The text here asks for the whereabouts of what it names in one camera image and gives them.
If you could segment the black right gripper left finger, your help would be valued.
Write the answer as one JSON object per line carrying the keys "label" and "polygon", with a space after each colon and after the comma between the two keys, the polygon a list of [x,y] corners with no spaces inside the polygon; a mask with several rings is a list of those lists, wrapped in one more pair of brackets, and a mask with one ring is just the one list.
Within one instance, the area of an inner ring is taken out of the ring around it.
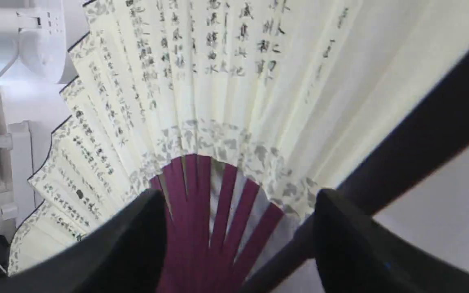
{"label": "black right gripper left finger", "polygon": [[0,293],[154,293],[167,251],[166,201],[147,189],[72,247],[0,279]]}

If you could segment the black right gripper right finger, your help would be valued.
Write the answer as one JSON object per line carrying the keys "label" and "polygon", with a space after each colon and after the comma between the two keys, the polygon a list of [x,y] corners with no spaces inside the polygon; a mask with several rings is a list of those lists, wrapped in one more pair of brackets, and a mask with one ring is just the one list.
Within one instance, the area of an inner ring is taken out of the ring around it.
{"label": "black right gripper right finger", "polygon": [[326,293],[469,293],[469,272],[404,241],[333,189],[316,198],[314,248]]}

